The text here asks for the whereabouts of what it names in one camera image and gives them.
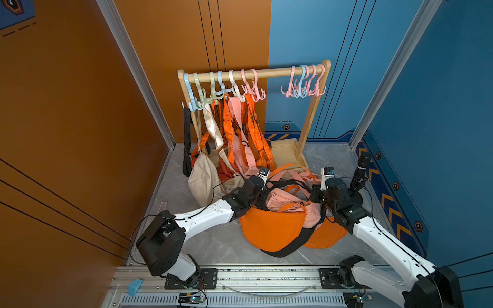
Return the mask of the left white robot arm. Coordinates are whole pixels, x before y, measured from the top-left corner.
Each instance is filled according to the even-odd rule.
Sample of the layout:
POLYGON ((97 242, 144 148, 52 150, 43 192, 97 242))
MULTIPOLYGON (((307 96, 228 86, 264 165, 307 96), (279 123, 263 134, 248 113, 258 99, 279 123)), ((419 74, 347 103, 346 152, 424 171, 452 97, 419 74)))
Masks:
POLYGON ((183 244, 210 228, 244 216, 267 196, 267 180, 262 174, 250 176, 241 187, 204 208, 176 215, 169 210, 157 214, 136 241, 151 276, 170 274, 193 284, 200 275, 200 267, 191 256, 182 253, 183 244))

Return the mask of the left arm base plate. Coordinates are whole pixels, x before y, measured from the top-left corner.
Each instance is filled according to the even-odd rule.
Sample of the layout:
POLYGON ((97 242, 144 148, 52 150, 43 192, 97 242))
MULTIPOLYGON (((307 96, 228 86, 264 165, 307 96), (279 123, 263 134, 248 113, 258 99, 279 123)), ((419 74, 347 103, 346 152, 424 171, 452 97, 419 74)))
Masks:
POLYGON ((180 280, 177 276, 168 274, 164 288, 166 290, 215 290, 218 280, 217 268, 199 269, 186 281, 180 280))

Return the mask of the orange crescent bag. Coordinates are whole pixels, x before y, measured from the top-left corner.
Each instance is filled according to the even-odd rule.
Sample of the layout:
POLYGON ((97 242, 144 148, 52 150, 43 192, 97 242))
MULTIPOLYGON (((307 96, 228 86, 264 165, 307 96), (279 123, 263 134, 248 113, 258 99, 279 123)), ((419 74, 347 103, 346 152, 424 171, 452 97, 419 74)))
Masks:
POLYGON ((317 178, 308 170, 283 166, 268 177, 267 189, 240 218, 248 242, 273 257, 286 257, 303 246, 320 220, 320 207, 309 201, 317 178))
POLYGON ((340 241, 348 231, 337 224, 334 218, 326 218, 325 221, 313 232, 310 239, 303 247, 311 249, 327 249, 340 241))

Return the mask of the black crescent bag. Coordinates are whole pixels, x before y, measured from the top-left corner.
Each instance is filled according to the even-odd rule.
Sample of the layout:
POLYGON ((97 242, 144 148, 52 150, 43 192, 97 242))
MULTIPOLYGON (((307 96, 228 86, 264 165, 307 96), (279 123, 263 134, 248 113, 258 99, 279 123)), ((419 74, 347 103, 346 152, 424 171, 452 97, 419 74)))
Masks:
MULTIPOLYGON (((296 182, 296 180, 272 182, 273 186, 271 191, 274 189, 282 189, 283 186, 296 182)), ((309 201, 310 195, 306 196, 299 193, 295 196, 309 201)), ((268 255, 274 257, 286 257, 302 247, 310 239, 313 232, 324 222, 326 219, 326 211, 322 206, 321 214, 322 219, 320 220, 320 224, 313 228, 304 228, 304 214, 281 214, 258 210, 258 212, 255 213, 255 221, 258 222, 259 225, 253 228, 255 231, 254 246, 263 250, 268 255)))

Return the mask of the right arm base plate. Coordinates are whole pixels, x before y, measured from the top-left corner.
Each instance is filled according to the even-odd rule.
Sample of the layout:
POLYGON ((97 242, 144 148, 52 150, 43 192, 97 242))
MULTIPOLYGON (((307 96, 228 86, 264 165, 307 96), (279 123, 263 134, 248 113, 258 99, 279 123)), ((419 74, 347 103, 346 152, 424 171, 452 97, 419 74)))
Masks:
POLYGON ((340 268, 320 268, 318 270, 323 290, 345 289, 339 276, 340 268))

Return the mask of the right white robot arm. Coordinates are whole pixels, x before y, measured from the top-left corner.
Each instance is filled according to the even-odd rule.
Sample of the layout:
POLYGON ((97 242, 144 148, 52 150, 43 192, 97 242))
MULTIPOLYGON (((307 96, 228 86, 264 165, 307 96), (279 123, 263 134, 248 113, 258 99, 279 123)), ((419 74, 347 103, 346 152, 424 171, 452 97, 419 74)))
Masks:
POLYGON ((327 178, 313 186, 310 199, 329 210, 337 225, 370 246, 396 274, 353 255, 340 262, 341 285, 369 287, 399 307, 463 307, 456 273, 447 266, 435 266, 382 227, 363 207, 362 187, 358 183, 351 188, 340 178, 327 178))

